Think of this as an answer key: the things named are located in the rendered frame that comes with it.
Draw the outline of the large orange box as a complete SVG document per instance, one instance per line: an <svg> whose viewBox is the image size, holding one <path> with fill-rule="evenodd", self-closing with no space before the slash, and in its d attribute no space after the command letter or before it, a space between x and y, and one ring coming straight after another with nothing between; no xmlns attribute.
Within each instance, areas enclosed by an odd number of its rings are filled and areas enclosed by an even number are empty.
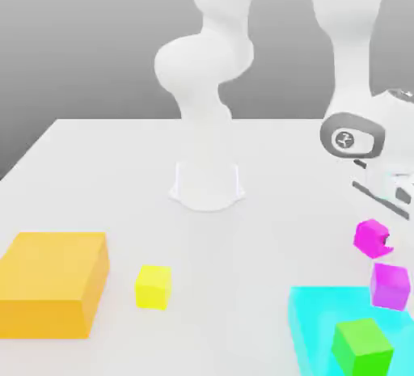
<svg viewBox="0 0 414 376"><path fill-rule="evenodd" d="M109 273L104 232L21 232L0 257L0 339L86 339Z"/></svg>

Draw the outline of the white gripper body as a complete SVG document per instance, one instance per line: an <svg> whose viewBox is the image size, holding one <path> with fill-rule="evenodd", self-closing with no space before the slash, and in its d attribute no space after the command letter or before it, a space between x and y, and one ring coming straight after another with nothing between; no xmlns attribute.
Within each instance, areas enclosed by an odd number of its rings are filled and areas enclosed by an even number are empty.
<svg viewBox="0 0 414 376"><path fill-rule="evenodd" d="M381 197L366 182L352 179L350 211L353 216L360 221L374 218L394 232L414 232L414 180L394 177L387 192Z"/></svg>

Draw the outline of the small magenta cube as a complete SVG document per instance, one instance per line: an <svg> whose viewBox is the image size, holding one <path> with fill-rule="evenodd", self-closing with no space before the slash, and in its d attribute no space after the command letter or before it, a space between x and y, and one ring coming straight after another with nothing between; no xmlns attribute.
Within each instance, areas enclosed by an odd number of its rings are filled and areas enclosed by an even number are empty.
<svg viewBox="0 0 414 376"><path fill-rule="evenodd" d="M389 236L386 226L369 219L357 225L353 245L369 258L377 259L394 251L393 247L387 246Z"/></svg>

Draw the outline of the large cyan box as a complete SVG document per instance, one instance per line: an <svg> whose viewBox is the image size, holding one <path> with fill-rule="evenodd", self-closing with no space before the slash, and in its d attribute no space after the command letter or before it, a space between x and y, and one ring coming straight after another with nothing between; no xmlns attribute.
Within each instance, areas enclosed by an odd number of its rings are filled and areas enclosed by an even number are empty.
<svg viewBox="0 0 414 376"><path fill-rule="evenodd" d="M406 311L372 306L364 286L294 286L288 322L301 376L345 376L332 354L335 326L374 319L395 349L387 376L414 376L414 320Z"/></svg>

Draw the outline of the small purple cube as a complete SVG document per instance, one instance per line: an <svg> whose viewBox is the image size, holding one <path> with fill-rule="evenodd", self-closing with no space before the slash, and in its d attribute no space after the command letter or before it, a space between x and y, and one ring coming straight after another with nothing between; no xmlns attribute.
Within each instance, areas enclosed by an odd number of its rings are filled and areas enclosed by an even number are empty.
<svg viewBox="0 0 414 376"><path fill-rule="evenodd" d="M408 302L411 283L405 267L375 263L370 280L371 304L403 311Z"/></svg>

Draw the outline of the small yellow cube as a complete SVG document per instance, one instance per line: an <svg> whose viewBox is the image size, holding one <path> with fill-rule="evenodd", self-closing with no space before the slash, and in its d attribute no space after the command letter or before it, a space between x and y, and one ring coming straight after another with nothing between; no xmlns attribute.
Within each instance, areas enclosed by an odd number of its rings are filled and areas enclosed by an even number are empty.
<svg viewBox="0 0 414 376"><path fill-rule="evenodd" d="M171 288L170 267L142 265L134 286L137 307L166 310L171 296Z"/></svg>

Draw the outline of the small green cube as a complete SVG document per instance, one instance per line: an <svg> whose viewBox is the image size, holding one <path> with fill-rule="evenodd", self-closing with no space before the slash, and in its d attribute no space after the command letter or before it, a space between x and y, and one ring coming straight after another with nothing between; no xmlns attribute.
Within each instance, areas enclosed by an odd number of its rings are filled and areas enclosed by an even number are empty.
<svg viewBox="0 0 414 376"><path fill-rule="evenodd" d="M387 376L394 348L374 319L335 325L332 354L344 376Z"/></svg>

